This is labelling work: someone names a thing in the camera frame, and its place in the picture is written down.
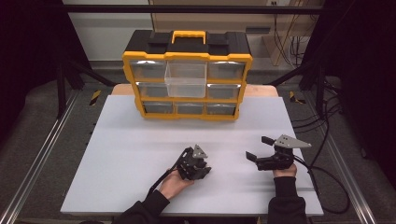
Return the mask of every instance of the human hand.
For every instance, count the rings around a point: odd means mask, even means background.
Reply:
[[[281,177],[281,176],[295,177],[297,174],[297,166],[293,163],[288,169],[273,170],[273,173],[274,173],[274,177]]]
[[[178,173],[178,170],[174,170],[161,183],[160,193],[167,200],[171,200],[172,198],[177,196],[184,188],[193,184],[193,180],[183,180]]]

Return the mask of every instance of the white tabletop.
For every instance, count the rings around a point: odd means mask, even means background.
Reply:
[[[186,147],[199,145],[211,172],[165,208],[165,216],[258,216],[275,196],[271,171],[246,159],[274,154],[262,136],[295,137],[280,97],[245,97],[236,121],[144,119],[134,96],[108,96],[61,212],[116,215],[136,201],[170,168]],[[303,157],[300,149],[294,154]],[[323,215],[306,169],[297,163],[297,190],[309,216]]]

